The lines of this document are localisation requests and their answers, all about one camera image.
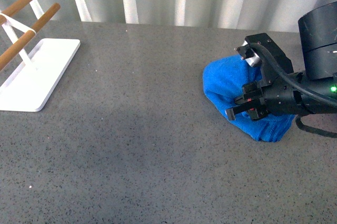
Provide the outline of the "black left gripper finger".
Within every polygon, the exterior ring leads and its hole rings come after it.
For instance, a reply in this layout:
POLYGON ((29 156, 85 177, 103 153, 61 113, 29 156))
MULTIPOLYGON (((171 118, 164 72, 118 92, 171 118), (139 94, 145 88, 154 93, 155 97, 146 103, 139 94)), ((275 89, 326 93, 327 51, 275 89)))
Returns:
POLYGON ((253 107, 253 103, 251 101, 243 103, 241 105, 234 106, 226 110, 226 115, 229 120, 236 120, 236 115, 240 114, 244 111, 247 111, 253 107))

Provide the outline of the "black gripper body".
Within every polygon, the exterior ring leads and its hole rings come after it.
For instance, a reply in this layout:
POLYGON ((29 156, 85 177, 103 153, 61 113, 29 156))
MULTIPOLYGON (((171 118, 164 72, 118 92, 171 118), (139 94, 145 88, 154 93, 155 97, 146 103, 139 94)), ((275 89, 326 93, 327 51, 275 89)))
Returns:
MULTIPOLYGON (((331 87, 335 87, 336 84, 331 77, 309 80, 306 73, 294 73, 290 75, 290 78, 321 95, 336 99, 336 92, 331 91, 331 87)), ((269 114, 274 116, 306 116, 310 114, 336 113, 336 108, 303 94, 286 83, 281 77, 275 80, 272 85, 265 87, 259 87, 258 82, 249 83, 243 88, 243 94, 247 94, 248 97, 245 99, 249 98, 250 101, 260 100, 260 105, 247 111, 252 120, 259 120, 269 114)))

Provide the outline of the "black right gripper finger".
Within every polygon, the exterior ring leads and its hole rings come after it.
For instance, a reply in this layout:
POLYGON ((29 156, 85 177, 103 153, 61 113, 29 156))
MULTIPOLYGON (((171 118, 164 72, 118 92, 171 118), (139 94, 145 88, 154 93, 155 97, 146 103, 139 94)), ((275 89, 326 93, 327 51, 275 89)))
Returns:
POLYGON ((243 97, 243 95, 241 95, 241 96, 238 96, 238 97, 236 97, 235 99, 234 99, 234 103, 236 104, 236 105, 242 105, 242 104, 245 104, 245 103, 247 103, 247 102, 249 102, 250 101, 250 99, 248 98, 248 99, 245 99, 244 97, 243 97))

